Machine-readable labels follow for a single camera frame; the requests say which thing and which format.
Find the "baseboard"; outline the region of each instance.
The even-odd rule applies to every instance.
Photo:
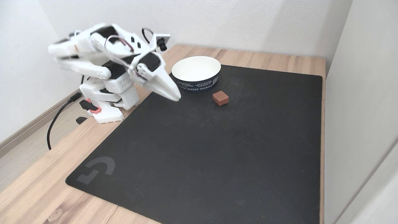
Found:
[[[80,91],[79,89],[73,91],[71,94],[63,98],[54,106],[50,107],[48,110],[37,116],[31,122],[20,128],[10,137],[2,141],[0,143],[0,158],[3,157],[5,154],[7,154],[9,151],[11,151],[19,143],[27,139],[30,135],[35,133],[38,129],[47,124],[49,121],[51,121],[54,118],[55,114],[58,112],[58,110],[62,107],[62,105],[64,105],[65,102],[69,100],[71,96],[73,96],[79,91]]]

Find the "floor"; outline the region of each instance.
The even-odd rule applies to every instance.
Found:
[[[88,117],[78,101],[60,114],[51,130],[52,147],[78,126],[75,120],[79,116]],[[50,123],[0,158],[0,192],[48,151],[46,136]]]

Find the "black cable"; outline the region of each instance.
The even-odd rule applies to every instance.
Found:
[[[50,132],[51,129],[53,128],[53,125],[55,123],[55,121],[57,120],[58,116],[61,114],[61,112],[65,109],[65,107],[67,105],[69,105],[72,102],[75,102],[76,100],[78,100],[80,97],[82,97],[82,94],[80,92],[76,93],[75,95],[73,95],[72,97],[69,98],[69,100],[59,109],[59,111],[57,112],[57,114],[55,115],[53,121],[50,124],[49,130],[47,131],[47,146],[49,147],[49,150],[51,150],[51,144],[50,144]]]
[[[144,36],[145,40],[149,43],[149,40],[148,40],[147,37],[145,36],[145,30],[148,30],[152,35],[153,35],[153,32],[152,32],[152,30],[150,30],[150,29],[148,29],[148,28],[142,28],[142,30],[141,30],[142,35]]]

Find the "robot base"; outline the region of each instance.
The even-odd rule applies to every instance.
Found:
[[[94,117],[95,120],[100,124],[124,120],[124,116],[120,109],[112,106],[101,108],[101,112],[98,114],[93,114],[89,110],[87,113],[88,115]]]

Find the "logo on mat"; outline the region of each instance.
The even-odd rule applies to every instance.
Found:
[[[113,173],[113,170],[115,169],[115,161],[111,157],[103,156],[103,157],[98,157],[90,162],[88,162],[85,166],[88,168],[91,168],[93,165],[97,163],[105,163],[106,164],[106,171],[105,173],[108,175],[111,175]],[[82,182],[83,184],[89,184],[94,177],[99,173],[98,170],[93,170],[91,173],[86,176],[81,174],[78,178],[77,181]]]

